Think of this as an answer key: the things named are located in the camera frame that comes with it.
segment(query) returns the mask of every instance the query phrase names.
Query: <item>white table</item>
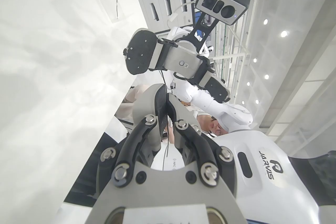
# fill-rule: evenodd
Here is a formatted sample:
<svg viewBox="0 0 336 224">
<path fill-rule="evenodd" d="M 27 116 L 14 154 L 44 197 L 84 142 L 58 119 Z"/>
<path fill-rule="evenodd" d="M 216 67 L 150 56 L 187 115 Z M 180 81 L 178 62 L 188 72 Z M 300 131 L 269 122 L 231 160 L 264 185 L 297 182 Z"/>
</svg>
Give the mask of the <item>white table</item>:
<svg viewBox="0 0 336 224">
<path fill-rule="evenodd" d="M 0 0 L 1 222 L 50 223 L 134 76 L 138 0 Z"/>
</svg>

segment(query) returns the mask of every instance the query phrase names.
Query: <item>metal bolt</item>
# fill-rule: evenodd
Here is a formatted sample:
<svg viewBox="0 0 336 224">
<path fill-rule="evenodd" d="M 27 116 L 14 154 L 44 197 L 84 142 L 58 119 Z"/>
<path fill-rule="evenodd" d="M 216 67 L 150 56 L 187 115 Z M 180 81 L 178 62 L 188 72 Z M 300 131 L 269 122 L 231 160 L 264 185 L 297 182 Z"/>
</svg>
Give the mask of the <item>metal bolt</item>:
<svg viewBox="0 0 336 224">
<path fill-rule="evenodd" d="M 208 186 L 217 185 L 218 168 L 213 163 L 203 163 L 201 166 L 201 178 Z"/>
<path fill-rule="evenodd" d="M 205 175 L 210 179 L 213 178 L 214 180 L 217 178 L 217 172 L 212 170 L 211 167 L 208 167 L 205 170 Z"/>
<path fill-rule="evenodd" d="M 222 151 L 219 154 L 219 158 L 227 163 L 231 162 L 233 160 L 233 154 L 230 151 L 230 149 L 222 146 Z"/>
<path fill-rule="evenodd" d="M 191 125 L 191 126 L 195 130 L 196 133 L 198 133 L 200 131 L 199 128 L 197 127 L 197 125 Z"/>
<path fill-rule="evenodd" d="M 181 120 L 180 122 L 179 122 L 179 125 L 178 125 L 180 128 L 185 128 L 186 126 L 187 126 L 187 123 L 186 123 L 186 121 L 184 121 L 184 120 Z"/>
<path fill-rule="evenodd" d="M 155 116 L 153 114 L 146 115 L 146 125 L 151 126 L 155 123 Z"/>
<path fill-rule="evenodd" d="M 115 179 L 116 179 L 117 181 L 120 181 L 120 180 L 122 180 L 123 178 L 125 178 L 126 175 L 127 175 L 127 169 L 126 169 L 126 168 L 123 168 L 123 167 L 120 167 L 120 168 L 118 168 L 117 171 L 115 172 L 114 177 L 115 177 Z"/>
<path fill-rule="evenodd" d="M 101 162 L 104 162 L 106 159 L 114 158 L 116 155 L 115 148 L 110 147 L 104 150 L 101 154 Z"/>
</svg>

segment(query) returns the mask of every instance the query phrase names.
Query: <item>jarvis logo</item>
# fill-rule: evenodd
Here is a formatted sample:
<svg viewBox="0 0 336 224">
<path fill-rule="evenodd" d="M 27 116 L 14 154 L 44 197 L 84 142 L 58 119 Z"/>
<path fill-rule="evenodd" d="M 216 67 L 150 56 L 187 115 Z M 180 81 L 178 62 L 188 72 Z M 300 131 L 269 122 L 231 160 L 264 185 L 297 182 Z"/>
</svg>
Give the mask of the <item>jarvis logo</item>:
<svg viewBox="0 0 336 224">
<path fill-rule="evenodd" d="M 259 153 L 261 155 L 261 159 L 264 162 L 264 166 L 265 166 L 265 169 L 266 169 L 266 172 L 267 172 L 267 176 L 269 177 L 270 180 L 274 180 L 273 171 L 277 172 L 277 173 L 283 173 L 284 172 L 282 170 L 281 164 L 279 162 L 277 162 L 276 160 L 272 160 L 272 159 L 269 161 L 264 153 L 262 153 L 260 151 L 259 151 Z"/>
</svg>

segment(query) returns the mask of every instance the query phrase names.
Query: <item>humanoid robot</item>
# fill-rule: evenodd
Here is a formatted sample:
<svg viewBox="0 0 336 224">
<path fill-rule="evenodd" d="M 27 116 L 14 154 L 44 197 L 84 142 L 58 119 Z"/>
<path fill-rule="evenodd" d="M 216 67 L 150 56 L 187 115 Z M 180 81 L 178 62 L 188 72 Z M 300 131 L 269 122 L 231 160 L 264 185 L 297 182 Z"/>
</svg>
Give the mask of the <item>humanoid robot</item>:
<svg viewBox="0 0 336 224">
<path fill-rule="evenodd" d="M 131 74 L 171 70 L 176 84 L 173 93 L 167 93 L 164 84 L 149 87 L 134 103 L 130 135 L 102 152 L 99 197 L 87 224 L 127 224 L 135 217 L 140 223 L 319 223 L 323 198 L 302 175 L 303 164 L 289 158 L 262 132 L 250 130 L 251 114 L 242 106 L 227 104 L 229 91 L 214 75 L 209 59 L 199 54 L 218 22 L 203 26 L 205 13 L 220 13 L 225 16 L 218 17 L 221 21 L 232 24 L 249 3 L 212 1 L 197 0 L 196 7 L 204 12 L 185 37 L 160 39 L 148 30 L 138 30 L 124 50 Z M 218 2 L 223 4 L 216 9 Z M 195 37 L 196 30 L 205 34 L 201 41 Z M 180 100 L 220 119 L 229 134 L 215 138 L 202 134 Z M 157 171 L 151 165 L 161 149 L 167 116 L 173 122 L 179 154 L 175 161 L 185 166 L 175 169 L 172 161 L 172 171 Z M 333 204 L 326 197 L 323 201 Z"/>
</svg>

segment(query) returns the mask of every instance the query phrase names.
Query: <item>camera lens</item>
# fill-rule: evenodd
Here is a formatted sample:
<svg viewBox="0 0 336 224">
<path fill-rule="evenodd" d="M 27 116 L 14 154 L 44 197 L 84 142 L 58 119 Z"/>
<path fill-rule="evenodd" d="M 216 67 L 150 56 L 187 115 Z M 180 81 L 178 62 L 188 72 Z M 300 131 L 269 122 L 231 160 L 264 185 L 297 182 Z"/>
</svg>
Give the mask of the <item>camera lens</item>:
<svg viewBox="0 0 336 224">
<path fill-rule="evenodd" d="M 234 15 L 235 9 L 233 6 L 225 6 L 220 13 L 223 18 L 230 18 Z"/>
<path fill-rule="evenodd" d="M 215 3 L 217 2 L 217 0 L 204 0 L 202 3 L 202 6 L 212 10 L 212 8 L 215 6 Z"/>
<path fill-rule="evenodd" d="M 224 5 L 223 1 L 218 1 L 212 11 L 214 13 L 220 12 L 220 10 L 222 9 L 223 5 Z"/>
</svg>

